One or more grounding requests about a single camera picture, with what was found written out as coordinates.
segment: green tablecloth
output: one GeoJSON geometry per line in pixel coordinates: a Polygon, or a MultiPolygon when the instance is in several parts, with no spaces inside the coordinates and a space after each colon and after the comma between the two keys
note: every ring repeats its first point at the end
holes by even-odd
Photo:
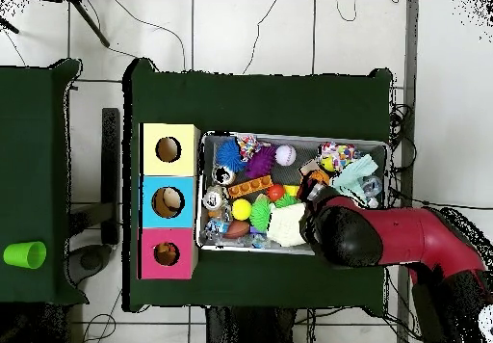
{"type": "Polygon", "coordinates": [[[124,229],[124,304],[359,305],[381,315],[382,268],[332,270],[313,256],[201,250],[191,280],[137,279],[138,130],[140,122],[193,123],[202,132],[386,142],[391,80],[387,69],[370,76],[163,73],[134,60],[123,77],[123,202],[131,204],[123,215],[131,222],[124,229]]]}
{"type": "Polygon", "coordinates": [[[0,259],[0,302],[83,303],[65,279],[68,239],[65,91],[80,62],[0,67],[0,256],[8,244],[42,241],[37,270],[0,259]]]}

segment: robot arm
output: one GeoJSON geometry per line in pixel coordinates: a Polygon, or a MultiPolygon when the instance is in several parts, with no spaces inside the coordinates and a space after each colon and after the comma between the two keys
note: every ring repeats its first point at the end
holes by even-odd
{"type": "Polygon", "coordinates": [[[306,203],[301,235],[330,263],[409,268],[425,343],[491,340],[485,336],[493,312],[486,267],[446,215],[429,208],[361,208],[309,175],[298,197],[306,203]]]}

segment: blue spiky ball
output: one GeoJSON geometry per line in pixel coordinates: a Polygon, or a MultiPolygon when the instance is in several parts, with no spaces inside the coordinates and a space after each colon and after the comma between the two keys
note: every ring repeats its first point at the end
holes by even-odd
{"type": "Polygon", "coordinates": [[[226,166],[235,173],[242,171],[247,165],[246,162],[242,162],[240,147],[235,139],[230,139],[220,145],[216,153],[216,161],[220,166],[226,166]]]}

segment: light blue cloth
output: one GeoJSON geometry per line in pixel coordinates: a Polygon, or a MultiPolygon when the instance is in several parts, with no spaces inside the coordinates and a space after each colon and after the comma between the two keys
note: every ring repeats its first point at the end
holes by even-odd
{"type": "Polygon", "coordinates": [[[365,192],[361,188],[358,179],[372,175],[378,169],[378,165],[372,156],[366,154],[356,162],[349,163],[337,177],[332,179],[331,186],[341,195],[357,198],[367,205],[365,192]]]}

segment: blue cube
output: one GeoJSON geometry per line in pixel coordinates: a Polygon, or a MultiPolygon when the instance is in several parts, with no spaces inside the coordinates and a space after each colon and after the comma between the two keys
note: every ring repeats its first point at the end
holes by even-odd
{"type": "Polygon", "coordinates": [[[193,177],[145,175],[141,208],[143,228],[192,228],[195,219],[194,184],[193,177]],[[164,193],[167,193],[166,196],[170,194],[171,200],[166,197],[168,203],[163,201],[164,193]]]}

